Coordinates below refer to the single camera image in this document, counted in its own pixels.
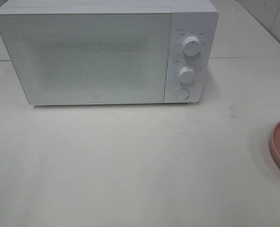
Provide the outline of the round white door button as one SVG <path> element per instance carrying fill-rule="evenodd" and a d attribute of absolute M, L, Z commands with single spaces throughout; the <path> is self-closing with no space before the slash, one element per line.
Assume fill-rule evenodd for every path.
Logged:
<path fill-rule="evenodd" d="M 178 100 L 187 100 L 190 96 L 190 91 L 186 88 L 182 88 L 176 91 L 175 97 Z"/>

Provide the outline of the white microwave oven body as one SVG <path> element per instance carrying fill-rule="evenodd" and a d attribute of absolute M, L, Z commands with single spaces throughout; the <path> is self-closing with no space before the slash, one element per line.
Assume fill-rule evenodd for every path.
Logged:
<path fill-rule="evenodd" d="M 165 92 L 161 103 L 198 102 L 219 18 L 216 8 L 208 0 L 9 0 L 0 7 L 0 15 L 161 13 L 171 15 Z M 189 35 L 197 35 L 202 40 L 200 53 L 193 57 L 186 56 L 181 45 Z M 194 69 L 193 83 L 180 83 L 178 72 L 183 67 Z M 190 91 L 187 100 L 175 97 L 176 91 L 182 88 Z"/>

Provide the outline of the upper white control knob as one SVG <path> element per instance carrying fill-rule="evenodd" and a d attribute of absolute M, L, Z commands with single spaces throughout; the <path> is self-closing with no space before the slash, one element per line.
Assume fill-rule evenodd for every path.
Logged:
<path fill-rule="evenodd" d="M 197 35 L 186 36 L 182 41 L 182 50 L 188 57 L 193 57 L 200 53 L 202 40 Z"/>

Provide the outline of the lower white timer knob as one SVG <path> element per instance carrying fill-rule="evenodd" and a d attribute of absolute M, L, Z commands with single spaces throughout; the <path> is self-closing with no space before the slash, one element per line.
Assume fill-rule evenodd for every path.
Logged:
<path fill-rule="evenodd" d="M 195 81 L 196 73 L 191 67 L 183 67 L 178 72 L 178 78 L 181 84 L 191 84 Z"/>

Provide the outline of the white microwave door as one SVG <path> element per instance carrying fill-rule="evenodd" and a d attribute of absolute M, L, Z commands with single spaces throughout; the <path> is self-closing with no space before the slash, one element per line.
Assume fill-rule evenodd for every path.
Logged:
<path fill-rule="evenodd" d="M 171 15 L 0 15 L 32 105 L 161 103 Z"/>

